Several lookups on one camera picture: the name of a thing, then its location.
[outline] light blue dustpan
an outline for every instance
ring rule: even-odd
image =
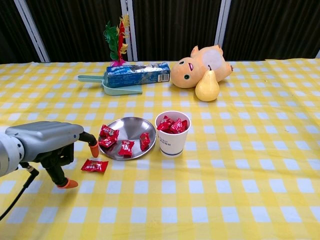
[[[104,92],[107,95],[111,95],[111,96],[142,94],[142,86],[141,85],[122,86],[122,87],[117,87],[117,88],[108,87],[107,72],[104,73],[104,76],[79,75],[78,80],[80,82],[85,82],[85,83],[102,84]]]

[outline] metal plate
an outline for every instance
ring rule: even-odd
[[[111,122],[107,126],[113,130],[119,130],[118,141],[115,144],[113,144],[110,148],[99,146],[100,150],[111,159],[131,160],[139,158],[149,152],[156,143],[155,127],[149,121],[143,118],[124,117]],[[150,138],[149,147],[145,151],[141,151],[140,149],[140,135],[142,133],[149,133]],[[123,157],[118,155],[123,140],[134,141],[134,145],[132,147],[132,157]]]

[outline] yellow pear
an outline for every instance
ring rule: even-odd
[[[195,95],[204,102],[215,100],[219,95],[219,91],[219,84],[213,70],[206,71],[195,87]]]

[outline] white paper cup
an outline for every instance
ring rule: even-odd
[[[186,131],[178,133],[178,134],[170,134],[163,131],[156,130],[156,135],[160,143],[160,150],[162,154],[168,158],[175,158],[182,154],[184,150],[184,146],[186,143],[186,138],[188,131],[191,126],[190,118],[182,112],[179,111],[165,111],[160,113],[155,118],[155,128],[158,127],[161,120],[164,119],[165,116],[168,116],[170,119],[176,121],[178,118],[181,121],[186,120],[188,128]]]

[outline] toothpaste box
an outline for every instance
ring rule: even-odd
[[[110,88],[168,82],[170,79],[170,68],[165,62],[141,66],[108,66],[106,72]]]

